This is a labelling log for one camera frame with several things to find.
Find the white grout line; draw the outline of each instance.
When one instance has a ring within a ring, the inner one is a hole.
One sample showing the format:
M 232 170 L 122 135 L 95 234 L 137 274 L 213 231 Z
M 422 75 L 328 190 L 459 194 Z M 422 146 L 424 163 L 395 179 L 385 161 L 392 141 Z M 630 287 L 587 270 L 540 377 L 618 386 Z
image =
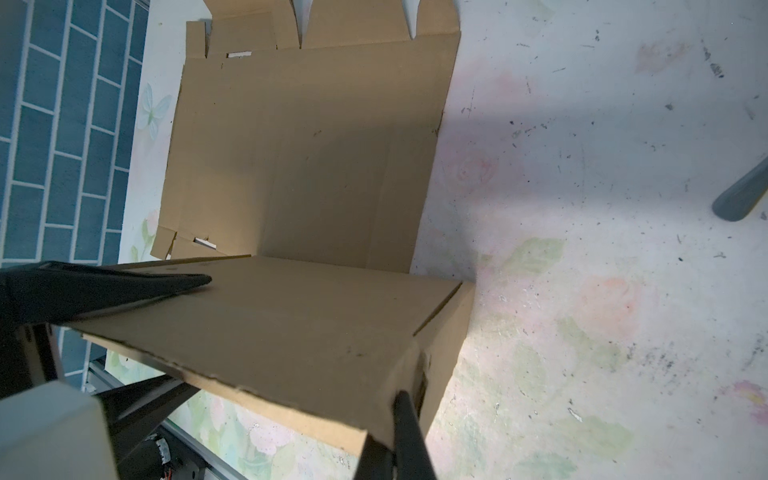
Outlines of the white grout line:
M 64 25 L 72 20 L 73 0 L 67 1 L 67 13 Z M 35 249 L 35 258 L 38 262 L 43 255 L 43 237 L 45 235 L 45 219 L 48 217 L 48 198 L 51 196 L 51 179 L 53 177 L 53 159 L 56 150 L 56 137 L 58 136 L 58 122 L 61 117 L 61 90 L 64 88 L 64 69 L 67 63 L 69 50 L 69 28 L 64 29 L 64 38 L 61 40 L 61 61 L 58 66 L 58 80 L 56 81 L 56 102 L 53 107 L 53 124 L 51 125 L 51 142 L 48 145 L 48 166 L 45 170 L 45 190 L 43 190 L 43 204 L 40 211 L 40 227 L 38 228 L 38 245 Z
M 66 326 L 58 327 L 58 355 L 61 357 L 61 351 L 64 349 L 64 332 L 69 330 Z
M 93 128 L 96 131 L 104 132 L 106 134 L 114 135 L 113 131 L 109 131 L 106 128 L 99 127 L 98 125 L 91 125 L 91 128 Z
M 39 51 L 40 53 L 42 53 L 42 54 L 45 54 L 45 55 L 47 55 L 47 56 L 49 56 L 49 57 L 53 57 L 53 58 L 55 58 L 56 60 L 59 60 L 59 61 L 61 60 L 61 57 L 59 57 L 59 56 L 58 56 L 58 55 L 56 55 L 55 53 L 52 53 L 52 52 L 50 52 L 50 51 L 48 51 L 48 50 L 44 49 L 43 47 L 38 47 L 38 46 L 37 46 L 37 45 L 35 45 L 34 43 L 31 43 L 31 44 L 29 44 L 29 48 L 31 48 L 32 50 L 37 50 L 37 51 Z
M 125 42 L 125 57 L 123 58 L 123 77 L 120 80 L 120 82 L 125 85 L 125 78 L 128 75 L 128 58 L 129 54 L 128 52 L 131 49 L 131 39 L 133 37 L 133 31 L 134 31 L 134 13 L 136 12 L 136 3 L 131 2 L 131 19 L 128 21 L 128 35 Z M 107 182 L 107 201 L 104 203 L 104 218 L 102 219 L 101 223 L 101 240 L 99 242 L 98 247 L 98 263 L 101 265 L 101 263 L 104 261 L 104 238 L 107 236 L 107 221 L 109 220 L 109 207 L 110 203 L 112 201 L 112 182 L 114 181 L 114 162 L 118 156 L 118 140 L 120 138 L 120 123 L 123 117 L 123 102 L 125 101 L 125 88 L 120 89 L 120 98 L 118 99 L 118 119 L 115 121 L 114 124 L 114 143 L 112 144 L 112 156 L 110 160 L 110 166 L 109 169 L 109 181 Z
M 67 230 L 72 230 L 74 228 L 72 225 L 63 225 L 61 223 L 45 223 L 45 226 L 51 228 L 66 228 Z
M 88 30 L 84 30 L 84 29 L 82 29 L 82 28 L 78 27 L 78 26 L 77 26 L 77 25 L 75 25 L 74 23 L 70 23 L 70 24 L 69 24 L 69 28 L 74 28 L 75 30 L 79 31 L 80 33 L 82 33 L 82 34 L 83 34 L 83 35 L 85 35 L 86 37 L 89 37 L 91 40 L 95 40 L 95 41 L 98 41 L 98 38 L 96 37 L 96 35 L 94 35 L 94 34 L 90 33 Z
M 91 342 L 86 340 L 85 343 L 85 359 L 83 360 L 83 379 L 82 383 L 80 384 L 80 390 L 82 392 L 85 391 L 85 380 L 88 378 L 88 375 L 85 373 L 88 371 L 88 363 L 91 362 Z
M 13 170 L 18 150 L 18 125 L 22 120 L 22 98 L 24 97 L 24 82 L 27 75 L 27 58 L 29 56 L 29 36 L 32 31 L 32 13 L 35 10 L 35 0 L 28 0 L 27 18 L 24 25 L 24 44 L 22 58 L 18 66 L 18 83 L 16 84 L 16 99 L 13 109 L 13 126 L 11 127 L 11 147 L 8 149 L 8 169 L 5 172 L 5 192 L 2 199 L 2 215 L 0 215 L 0 258 L 5 256 L 5 233 L 8 231 L 8 206 L 11 203 L 11 185 Z
M 72 159 L 74 159 L 74 160 L 82 160 L 82 159 L 83 159 L 83 157 L 78 157 L 77 155 L 68 154 L 68 153 L 66 153 L 66 152 L 63 152 L 63 151 L 54 150 L 54 152 L 53 152 L 53 153 L 54 153 L 55 155 L 60 155 L 60 156 L 62 156 L 62 157 L 66 157 L 66 158 L 72 158 Z
M 47 108 L 39 107 L 39 106 L 37 106 L 35 104 L 29 103 L 28 101 L 23 101 L 22 102 L 22 107 L 31 108 L 32 110 L 41 111 L 44 114 L 53 115 L 53 110 L 48 110 Z
M 39 188 L 40 190 L 45 190 L 44 185 L 30 184 L 29 182 L 22 182 L 20 180 L 11 180 L 11 184 L 18 185 L 20 187 L 32 187 L 32 188 Z
M 88 116 L 85 119 L 85 144 L 83 145 L 83 162 L 80 166 L 80 182 L 78 184 L 78 199 L 74 205 L 74 225 L 72 226 L 72 244 L 69 246 L 69 262 L 74 262 L 74 249 L 78 244 L 78 227 L 80 226 L 80 207 L 83 200 L 83 185 L 85 184 L 85 169 L 88 166 L 88 148 L 91 146 L 91 125 L 94 117 L 94 100 L 96 98 L 96 81 L 98 80 L 98 67 L 101 62 L 101 39 L 104 35 L 104 13 L 107 0 L 101 0 L 101 14 L 98 19 L 98 37 L 96 38 L 96 59 L 94 60 L 94 74 L 91 79 L 91 99 L 88 101 Z
M 103 81 L 103 82 L 105 82 L 105 83 L 108 83 L 108 84 L 112 85 L 113 87 L 122 88 L 120 86 L 120 84 L 118 84 L 116 81 L 112 81 L 109 78 L 102 77 L 101 75 L 98 76 L 98 79 Z
M 128 23 L 131 23 L 131 21 L 130 21 L 130 20 L 128 20 L 127 18 L 125 18 L 125 15 L 121 14 L 120 12 L 118 12 L 117 10 L 115 10 L 114 8 L 112 8 L 111 6 L 107 5 L 107 10 L 109 10 L 109 11 L 110 11 L 110 12 L 112 12 L 112 13 L 114 13 L 114 14 L 115 14 L 115 15 L 117 15 L 118 17 L 122 18 L 122 19 L 123 19 L 123 20 L 125 20 L 126 22 L 128 22 Z

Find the hole in cardboard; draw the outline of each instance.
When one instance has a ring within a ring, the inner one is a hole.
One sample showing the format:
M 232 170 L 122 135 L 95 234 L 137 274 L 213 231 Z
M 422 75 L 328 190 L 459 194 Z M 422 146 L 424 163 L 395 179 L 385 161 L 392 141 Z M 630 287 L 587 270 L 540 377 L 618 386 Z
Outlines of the hole in cardboard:
M 240 58 L 240 57 L 250 57 L 250 54 L 252 54 L 252 51 L 231 51 L 227 54 L 227 58 Z
M 216 244 L 215 243 L 211 243 L 208 240 L 205 240 L 205 239 L 202 239 L 202 238 L 195 238 L 194 242 L 195 243 L 199 243 L 203 247 L 208 247 L 208 248 L 212 248 L 212 249 L 216 250 Z

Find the black stain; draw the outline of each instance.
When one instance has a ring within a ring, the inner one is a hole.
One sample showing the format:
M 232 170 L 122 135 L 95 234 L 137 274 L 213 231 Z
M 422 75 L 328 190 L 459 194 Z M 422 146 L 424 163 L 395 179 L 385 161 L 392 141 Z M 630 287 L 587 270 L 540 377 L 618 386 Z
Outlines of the black stain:
M 750 356 L 750 359 L 744 363 L 744 366 L 741 368 L 741 371 L 748 369 L 753 362 L 755 361 L 755 358 L 761 353 L 765 353 L 765 337 L 758 334 L 755 338 L 755 346 L 752 348 L 752 355 Z
M 714 73 L 716 77 L 718 78 L 725 77 L 725 75 L 723 74 L 723 68 L 720 67 L 718 64 L 712 63 L 710 64 L 710 68 L 712 69 L 712 73 Z

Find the cardboard box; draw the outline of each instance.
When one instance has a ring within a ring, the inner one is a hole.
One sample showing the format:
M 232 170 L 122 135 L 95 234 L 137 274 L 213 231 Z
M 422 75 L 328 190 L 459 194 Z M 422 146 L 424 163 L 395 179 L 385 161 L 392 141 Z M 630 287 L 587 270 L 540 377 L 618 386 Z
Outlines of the cardboard box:
M 458 47 L 452 0 L 207 0 L 187 24 L 161 259 L 259 254 L 408 272 Z M 195 239 L 207 240 L 208 249 Z
M 68 326 L 355 455 L 366 432 L 393 447 L 401 389 L 426 434 L 467 333 L 473 284 L 268 257 L 187 261 L 133 270 L 213 281 Z

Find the cardboard flap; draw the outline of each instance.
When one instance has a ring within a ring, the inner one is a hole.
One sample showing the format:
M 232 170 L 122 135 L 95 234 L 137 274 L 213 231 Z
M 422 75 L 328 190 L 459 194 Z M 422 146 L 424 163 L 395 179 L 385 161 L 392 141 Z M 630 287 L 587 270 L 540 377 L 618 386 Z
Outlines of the cardboard flap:
M 176 230 L 170 228 L 157 226 L 157 236 L 152 243 L 152 251 L 150 255 L 165 260 L 170 253 L 170 248 L 174 245 L 174 239 L 176 238 Z
M 214 20 L 272 11 L 273 0 L 205 0 Z
M 214 20 L 210 28 L 208 55 L 236 54 L 246 51 L 273 50 L 275 32 L 272 14 L 254 13 Z
M 205 22 L 187 22 L 187 58 L 206 57 Z
M 290 0 L 274 0 L 272 7 L 272 27 L 275 32 L 277 49 L 298 48 L 299 30 L 296 13 Z
M 302 48 L 410 39 L 400 0 L 314 0 Z
M 226 8 L 221 11 L 214 12 L 209 7 L 214 17 L 208 47 L 211 54 L 226 57 L 229 53 L 299 47 L 296 15 L 290 0 L 223 3 Z M 214 0 L 208 4 L 221 8 Z
M 416 36 L 458 32 L 458 12 L 453 0 L 421 0 L 416 17 Z
M 475 285 L 462 283 L 435 317 L 415 336 L 427 357 L 427 385 L 419 415 L 419 424 L 425 436 L 456 367 L 458 352 L 462 349 L 467 335 L 474 301 Z

